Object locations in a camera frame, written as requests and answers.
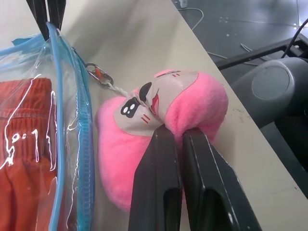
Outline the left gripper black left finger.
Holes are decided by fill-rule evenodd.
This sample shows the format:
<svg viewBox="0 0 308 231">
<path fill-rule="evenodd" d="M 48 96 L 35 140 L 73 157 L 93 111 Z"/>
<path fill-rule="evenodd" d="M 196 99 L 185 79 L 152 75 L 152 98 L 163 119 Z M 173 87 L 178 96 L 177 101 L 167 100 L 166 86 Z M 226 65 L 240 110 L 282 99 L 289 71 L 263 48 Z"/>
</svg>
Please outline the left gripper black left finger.
<svg viewBox="0 0 308 231">
<path fill-rule="evenodd" d="M 180 231 L 182 181 L 173 134 L 160 126 L 134 174 L 128 231 Z"/>
</svg>

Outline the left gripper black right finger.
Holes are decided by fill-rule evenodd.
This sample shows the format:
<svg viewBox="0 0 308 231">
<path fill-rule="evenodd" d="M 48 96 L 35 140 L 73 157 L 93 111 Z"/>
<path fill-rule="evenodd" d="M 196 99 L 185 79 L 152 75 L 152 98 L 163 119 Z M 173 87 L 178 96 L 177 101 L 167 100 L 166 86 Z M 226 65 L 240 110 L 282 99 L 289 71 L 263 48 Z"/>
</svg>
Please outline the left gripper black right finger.
<svg viewBox="0 0 308 231">
<path fill-rule="evenodd" d="M 191 231 L 262 231 L 234 169 L 200 129 L 183 134 L 180 165 Z"/>
</svg>

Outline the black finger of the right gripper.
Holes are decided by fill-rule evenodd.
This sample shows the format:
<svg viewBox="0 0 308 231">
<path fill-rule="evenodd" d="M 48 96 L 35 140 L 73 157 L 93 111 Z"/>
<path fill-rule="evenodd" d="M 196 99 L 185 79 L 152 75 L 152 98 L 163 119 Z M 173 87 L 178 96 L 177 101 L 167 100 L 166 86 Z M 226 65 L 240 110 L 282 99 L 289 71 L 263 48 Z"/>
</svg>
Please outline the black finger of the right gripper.
<svg viewBox="0 0 308 231">
<path fill-rule="evenodd" d="M 61 30 L 65 12 L 65 0 L 47 0 L 47 3 L 50 22 Z"/>
<path fill-rule="evenodd" d="M 32 15 L 39 27 L 39 30 L 45 40 L 49 39 L 49 31 L 47 28 L 47 8 L 45 0 L 26 0 Z"/>
</svg>

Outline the pink plush toy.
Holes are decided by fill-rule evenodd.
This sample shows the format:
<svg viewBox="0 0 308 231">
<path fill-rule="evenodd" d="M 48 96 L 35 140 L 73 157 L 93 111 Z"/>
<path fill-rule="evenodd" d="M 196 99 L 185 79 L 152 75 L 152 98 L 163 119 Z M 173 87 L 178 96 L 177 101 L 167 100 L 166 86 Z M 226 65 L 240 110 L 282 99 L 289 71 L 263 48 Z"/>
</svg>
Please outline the pink plush toy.
<svg viewBox="0 0 308 231">
<path fill-rule="evenodd" d="M 96 114 L 98 157 L 108 198 L 130 210 L 135 171 L 154 131 L 165 125 L 179 150 L 185 131 L 199 128 L 210 141 L 225 118 L 228 96 L 214 77 L 165 70 L 127 96 L 105 101 Z"/>
</svg>

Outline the clear plastic pouch blue zipper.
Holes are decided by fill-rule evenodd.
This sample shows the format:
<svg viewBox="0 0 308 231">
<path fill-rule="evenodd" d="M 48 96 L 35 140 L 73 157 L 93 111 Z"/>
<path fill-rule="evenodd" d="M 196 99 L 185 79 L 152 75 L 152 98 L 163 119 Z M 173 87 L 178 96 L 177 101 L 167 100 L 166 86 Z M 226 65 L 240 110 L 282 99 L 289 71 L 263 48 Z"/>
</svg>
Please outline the clear plastic pouch blue zipper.
<svg viewBox="0 0 308 231">
<path fill-rule="evenodd" d="M 94 213 L 94 152 L 89 75 L 51 23 L 42 35 L 16 39 L 0 51 L 0 82 L 48 78 L 57 106 L 59 187 L 49 231 L 90 231 Z"/>
</svg>

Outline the orange cloth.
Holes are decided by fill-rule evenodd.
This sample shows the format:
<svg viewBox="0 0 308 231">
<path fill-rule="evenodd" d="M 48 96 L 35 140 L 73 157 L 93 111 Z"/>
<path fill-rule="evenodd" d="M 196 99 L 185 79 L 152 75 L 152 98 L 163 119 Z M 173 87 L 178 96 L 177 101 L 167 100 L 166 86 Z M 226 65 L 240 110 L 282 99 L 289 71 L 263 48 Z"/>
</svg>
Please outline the orange cloth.
<svg viewBox="0 0 308 231">
<path fill-rule="evenodd" d="M 48 78 L 0 82 L 0 231 L 49 231 L 59 187 Z"/>
</svg>

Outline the silver carabiner clip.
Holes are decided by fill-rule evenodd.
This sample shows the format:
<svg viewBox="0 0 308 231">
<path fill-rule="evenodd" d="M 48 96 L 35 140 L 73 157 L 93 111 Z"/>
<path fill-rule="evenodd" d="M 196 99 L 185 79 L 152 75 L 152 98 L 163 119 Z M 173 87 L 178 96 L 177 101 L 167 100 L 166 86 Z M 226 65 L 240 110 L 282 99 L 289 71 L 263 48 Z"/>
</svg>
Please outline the silver carabiner clip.
<svg viewBox="0 0 308 231">
<path fill-rule="evenodd" d="M 91 76 L 101 87 L 104 88 L 113 87 L 114 80 L 99 66 L 97 66 L 94 63 L 87 63 L 85 67 L 89 76 Z"/>
</svg>

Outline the dark grey rounded machine base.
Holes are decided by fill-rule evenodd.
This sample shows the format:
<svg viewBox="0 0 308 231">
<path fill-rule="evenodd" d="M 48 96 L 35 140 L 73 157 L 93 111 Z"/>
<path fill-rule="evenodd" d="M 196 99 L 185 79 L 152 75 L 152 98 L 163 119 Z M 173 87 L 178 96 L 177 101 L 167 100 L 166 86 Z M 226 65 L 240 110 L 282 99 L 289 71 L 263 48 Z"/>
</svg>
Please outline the dark grey rounded machine base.
<svg viewBox="0 0 308 231">
<path fill-rule="evenodd" d="M 308 199 L 308 62 L 270 60 L 231 87 L 258 128 L 275 124 L 292 150 L 277 156 Z"/>
</svg>

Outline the black metal frame bar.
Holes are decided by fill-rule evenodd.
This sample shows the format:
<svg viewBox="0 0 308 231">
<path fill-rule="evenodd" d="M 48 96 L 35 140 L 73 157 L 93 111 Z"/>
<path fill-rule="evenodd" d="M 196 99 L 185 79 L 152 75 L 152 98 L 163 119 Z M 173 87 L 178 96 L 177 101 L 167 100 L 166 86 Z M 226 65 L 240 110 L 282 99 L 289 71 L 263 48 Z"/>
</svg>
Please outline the black metal frame bar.
<svg viewBox="0 0 308 231">
<path fill-rule="evenodd" d="M 254 51 L 249 51 L 248 53 L 237 55 L 225 60 L 220 60 L 215 62 L 215 65 L 219 70 L 224 70 L 239 64 L 244 64 L 255 59 L 268 56 L 277 52 L 284 52 L 292 39 L 285 39 L 280 42 L 276 42 L 265 46 L 263 48 L 256 49 Z M 299 34 L 295 39 L 293 45 L 286 53 L 285 57 L 299 57 L 308 59 L 308 38 L 302 34 Z"/>
</svg>

